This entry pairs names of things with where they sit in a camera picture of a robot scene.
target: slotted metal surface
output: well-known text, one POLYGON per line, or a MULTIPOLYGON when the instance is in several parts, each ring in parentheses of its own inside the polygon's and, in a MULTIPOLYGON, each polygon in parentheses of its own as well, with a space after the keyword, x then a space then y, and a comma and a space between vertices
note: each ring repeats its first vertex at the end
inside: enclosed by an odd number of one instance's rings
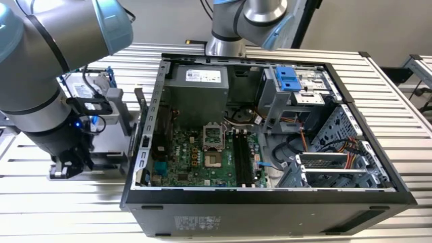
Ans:
MULTIPOLYGON (((133 88, 149 99, 160 53, 202 54, 201 45, 133 44, 89 68, 110 66, 124 101, 137 109, 133 88)), ((413 192, 418 206, 352 237, 312 238, 173 238, 193 242, 430 242, 432 241, 432 139, 430 127, 413 111, 373 61, 354 52, 278 50, 248 47, 249 58, 329 62, 360 105, 372 131, 413 192)), ((49 156, 18 135, 5 140, 9 148, 0 159, 0 238, 1 242, 113 242, 148 239, 132 214, 118 209, 124 181, 102 175, 49 182, 49 156)))

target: black cable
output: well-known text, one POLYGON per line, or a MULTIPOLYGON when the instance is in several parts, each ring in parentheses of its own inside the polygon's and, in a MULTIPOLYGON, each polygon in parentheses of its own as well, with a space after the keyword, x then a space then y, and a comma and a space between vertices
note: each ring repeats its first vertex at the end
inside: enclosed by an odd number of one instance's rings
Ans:
POLYGON ((420 113, 422 113, 421 110, 426 109, 428 106, 429 106, 429 102, 425 102, 424 106, 418 109, 420 113))
POLYGON ((208 1, 205 0, 205 3, 206 3, 206 6, 208 6, 208 9, 210 10, 210 12, 213 12, 213 9, 210 9, 210 6, 208 4, 208 1))
POLYGON ((17 0, 14 0, 14 3, 16 3, 16 5, 18 6, 21 12, 25 14, 25 16, 28 16, 28 14, 25 13, 24 9, 21 8, 21 5, 20 5, 20 3, 18 3, 17 0))
POLYGON ((416 88, 413 89, 413 91, 412 91, 412 93, 410 93, 410 96, 409 96, 409 99, 408 99, 408 100, 410 100, 410 98, 412 98, 412 96, 413 96, 413 93, 416 92, 416 89, 418 88, 420 84, 421 84, 421 80, 418 81, 417 86, 416 86, 416 88))
POLYGON ((96 131, 96 132, 86 131, 86 130, 81 129, 81 131, 82 131, 84 133, 86 133, 86 134, 100 134, 100 133, 102 133, 102 131, 105 131, 105 129, 106 129, 106 120, 105 120, 105 118, 102 118, 100 115, 93 115, 93 116, 97 116, 97 117, 102 120, 102 128, 101 128, 101 130, 98 130, 98 131, 96 131))
POLYGON ((272 158, 273 158, 273 160, 274 160, 277 163, 280 163, 280 164, 281 164, 284 161, 276 157, 276 151, 280 150, 281 148, 284 148, 285 145, 286 145, 286 142, 282 142, 282 143, 277 144, 276 147, 274 147, 273 150, 272 150, 272 158))
POLYGON ((418 109, 420 113, 424 113, 426 111, 430 111, 432 110, 432 106, 426 106, 426 107, 422 107, 418 109))
POLYGON ((122 9, 126 12, 126 14, 132 17, 132 19, 130 19, 130 24, 132 24, 136 20, 136 16, 125 7, 122 7, 122 9))
POLYGON ((208 10, 206 10, 206 8, 205 8, 205 5, 204 5, 204 3, 202 3, 202 0, 200 0, 200 2, 201 2, 201 5, 202 5, 202 8, 204 8, 204 11, 205 11, 205 13, 206 13, 209 19, 213 20, 213 18, 210 17, 210 15, 209 15, 209 13, 208 13, 208 10))
POLYGON ((86 73, 86 69, 88 69, 88 64, 84 66, 82 68, 82 80, 85 85, 88 86, 88 88, 92 90, 94 97, 100 95, 100 93, 96 91, 96 89, 93 88, 93 86, 88 83, 86 78, 85 78, 85 73, 86 73))
POLYGON ((348 143, 352 143, 352 144, 356 144, 356 142, 350 141, 349 139, 338 139, 338 140, 334 140, 332 142, 329 142, 328 144, 325 144, 321 149, 318 150, 318 152, 322 152, 324 148, 334 143, 341 143, 341 142, 348 142, 348 143))
POLYGON ((33 14, 34 12, 34 1, 36 0, 32 0, 32 3, 29 4, 29 13, 33 14))
POLYGON ((302 153, 301 150, 296 149, 289 143, 296 139, 296 138, 300 138, 300 134, 296 133, 296 134, 292 134, 286 137, 286 147, 288 149, 290 150, 290 152, 293 152, 294 154, 300 154, 302 153))
POLYGON ((66 90, 68 90, 68 93, 72 97, 72 92, 70 92, 70 89, 69 89, 69 86, 66 84, 66 79, 69 78, 69 76, 66 76, 66 78, 62 77, 62 75, 60 76, 60 80, 61 80, 61 84, 66 87, 66 90))
POLYGON ((278 145, 276 145, 276 147, 272 149, 272 158, 276 162, 278 162, 280 164, 284 162, 281 159, 278 159, 276 157, 276 151, 282 149, 284 147, 288 147, 288 149, 290 150, 290 152, 293 152, 294 154, 300 154, 302 151, 296 149, 289 143, 296 139, 300 138, 300 134, 292 134, 286 137, 285 142, 280 143, 278 145))

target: white sticker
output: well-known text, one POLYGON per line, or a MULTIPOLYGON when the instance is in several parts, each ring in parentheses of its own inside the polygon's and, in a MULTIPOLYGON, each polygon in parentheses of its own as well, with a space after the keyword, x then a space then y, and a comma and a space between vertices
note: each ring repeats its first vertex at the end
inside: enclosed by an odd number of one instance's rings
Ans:
POLYGON ((177 230, 218 230, 221 216, 174 216, 177 230))
POLYGON ((254 124, 260 125, 261 121, 262 121, 262 117, 257 116, 256 119, 254 119, 254 124))
MULTIPOLYGON (((93 98, 93 93, 86 85, 84 84, 73 84, 73 89, 77 97, 80 98, 93 98)), ((84 104, 88 110, 96 110, 94 106, 90 103, 84 104)))
POLYGON ((92 98, 93 93, 85 84, 73 84, 74 93, 80 98, 92 98))
POLYGON ((186 81, 205 82, 205 83, 220 83, 221 82, 221 72, 216 71, 216 70, 189 69, 186 71, 186 81))

